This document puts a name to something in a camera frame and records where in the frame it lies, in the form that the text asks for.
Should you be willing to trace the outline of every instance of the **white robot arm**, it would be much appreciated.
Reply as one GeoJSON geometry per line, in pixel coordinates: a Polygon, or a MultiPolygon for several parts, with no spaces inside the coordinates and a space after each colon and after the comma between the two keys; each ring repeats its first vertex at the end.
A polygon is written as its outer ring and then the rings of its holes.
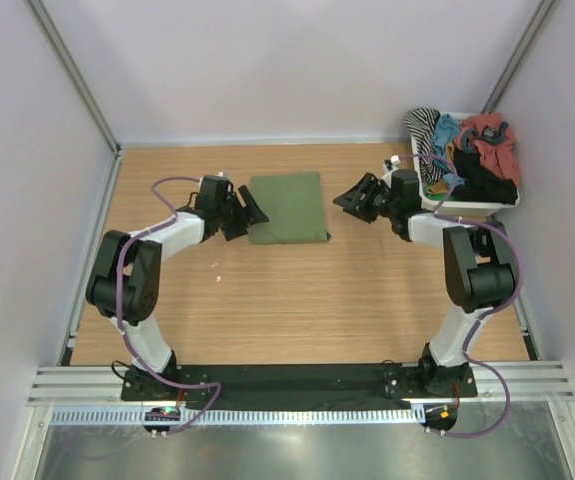
{"type": "Polygon", "coordinates": [[[247,187],[241,186],[239,193],[245,206],[227,178],[205,176],[193,206],[183,207],[173,217],[149,228],[130,233],[112,230],[103,237],[86,298],[117,326],[116,271],[120,251],[130,238],[149,232],[129,247],[125,266],[131,266],[131,272],[123,275],[122,288],[124,332],[121,333],[128,335],[138,352],[139,359],[133,358],[132,365],[140,370],[139,375],[148,375],[142,365],[145,363],[171,381],[177,376],[176,356],[165,343],[153,313],[162,262],[219,230],[227,240],[232,240],[245,235],[251,225],[269,221],[247,187]]]}
{"type": "Polygon", "coordinates": [[[416,171],[398,169],[387,161],[381,179],[366,173],[334,203],[368,223],[385,217],[403,240],[443,250],[452,305],[438,335],[425,346],[419,371],[427,392],[447,395],[466,376],[469,351],[490,318],[483,313],[514,293],[518,267],[511,249],[494,233],[504,233],[500,222],[486,222],[481,227],[487,228],[479,228],[440,218],[422,209],[419,190],[416,171]]]}

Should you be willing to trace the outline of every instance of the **green cloth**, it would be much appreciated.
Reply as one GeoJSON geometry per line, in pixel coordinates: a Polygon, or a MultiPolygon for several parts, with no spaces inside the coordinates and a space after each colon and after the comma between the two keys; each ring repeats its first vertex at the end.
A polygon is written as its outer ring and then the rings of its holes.
{"type": "Polygon", "coordinates": [[[327,241],[320,173],[252,177],[250,190],[269,217],[249,229],[256,245],[322,243],[327,241]]]}

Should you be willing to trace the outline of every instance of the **aluminum frame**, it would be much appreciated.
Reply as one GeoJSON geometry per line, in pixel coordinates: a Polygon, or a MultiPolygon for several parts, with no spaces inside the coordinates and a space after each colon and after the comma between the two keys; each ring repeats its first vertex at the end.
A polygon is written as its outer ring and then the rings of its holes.
{"type": "MultiPolygon", "coordinates": [[[[506,379],[512,401],[549,403],[565,456],[575,478],[575,397],[562,364],[557,361],[527,361],[495,362],[491,365],[506,379]]],[[[504,401],[502,386],[491,372],[478,366],[473,366],[473,372],[479,396],[462,399],[463,402],[504,401]]],[[[123,402],[120,400],[121,387],[122,381],[108,367],[41,368],[29,395],[27,408],[31,412],[31,418],[14,480],[34,478],[50,419],[54,411],[61,407],[93,405],[95,411],[121,412],[126,410],[125,407],[153,407],[170,403],[123,402]]],[[[412,404],[417,406],[421,403],[446,401],[452,399],[414,399],[412,404]]]]}
{"type": "MultiPolygon", "coordinates": [[[[63,342],[63,351],[67,351],[67,349],[71,350],[75,344],[82,314],[85,283],[105,225],[109,206],[111,205],[122,163],[122,148],[111,131],[43,1],[24,1],[52,47],[54,55],[70,78],[72,87],[86,106],[101,135],[114,153],[114,162],[108,174],[106,192],[99,205],[96,223],[90,237],[85,268],[81,273],[78,287],[72,300],[69,327],[63,342]]],[[[558,3],[559,0],[541,0],[518,40],[489,98],[485,102],[483,111],[490,111],[498,105],[558,3]]],[[[524,308],[518,308],[517,310],[521,326],[527,328],[528,321],[525,318],[526,312],[524,308]]],[[[549,402],[565,455],[575,477],[575,398],[560,362],[502,362],[492,363],[492,365],[507,379],[512,400],[546,400],[549,402]]],[[[504,401],[501,385],[490,372],[480,367],[474,367],[474,376],[481,395],[477,398],[463,399],[463,402],[504,401]]],[[[25,441],[18,457],[18,464],[13,478],[15,480],[31,480],[34,478],[54,408],[59,406],[94,405],[107,409],[119,409],[125,405],[145,405],[137,402],[127,404],[120,401],[120,390],[121,381],[107,367],[41,368],[38,371],[29,396],[25,441]]],[[[440,399],[416,399],[414,402],[436,402],[437,400],[440,401],[440,399]]],[[[164,402],[147,403],[147,405],[150,404],[164,404],[164,402]]]]}

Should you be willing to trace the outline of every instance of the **striped cloth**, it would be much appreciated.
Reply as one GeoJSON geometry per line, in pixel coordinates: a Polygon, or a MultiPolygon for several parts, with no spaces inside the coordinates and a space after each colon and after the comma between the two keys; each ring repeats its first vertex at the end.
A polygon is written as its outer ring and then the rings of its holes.
{"type": "MultiPolygon", "coordinates": [[[[415,108],[405,114],[403,123],[416,140],[418,153],[433,154],[434,130],[440,118],[440,111],[434,108],[415,108]]],[[[429,158],[420,158],[420,179],[425,185],[433,185],[443,178],[445,172],[436,167],[429,158]]]]}

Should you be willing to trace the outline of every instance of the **white basket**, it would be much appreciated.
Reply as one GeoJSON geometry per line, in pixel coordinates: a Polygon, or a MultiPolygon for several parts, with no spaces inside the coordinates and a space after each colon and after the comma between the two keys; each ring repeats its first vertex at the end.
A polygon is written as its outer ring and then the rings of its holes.
{"type": "MultiPolygon", "coordinates": [[[[456,120],[464,120],[474,113],[451,113],[449,114],[456,120]]],[[[418,153],[418,144],[416,139],[411,137],[411,151],[413,153],[418,153]]],[[[420,159],[414,157],[414,170],[418,172],[418,177],[420,178],[420,159]]],[[[420,185],[420,198],[422,199],[422,207],[426,210],[433,210],[436,205],[438,205],[437,200],[432,200],[425,196],[425,191],[423,189],[422,180],[419,182],[420,185]]],[[[516,198],[516,205],[520,202],[520,192],[518,192],[518,198],[516,198]]],[[[480,216],[488,217],[498,210],[503,208],[513,208],[516,205],[507,205],[505,203],[490,203],[490,202],[445,202],[442,207],[440,207],[440,213],[445,215],[455,215],[455,216],[480,216]]]]}

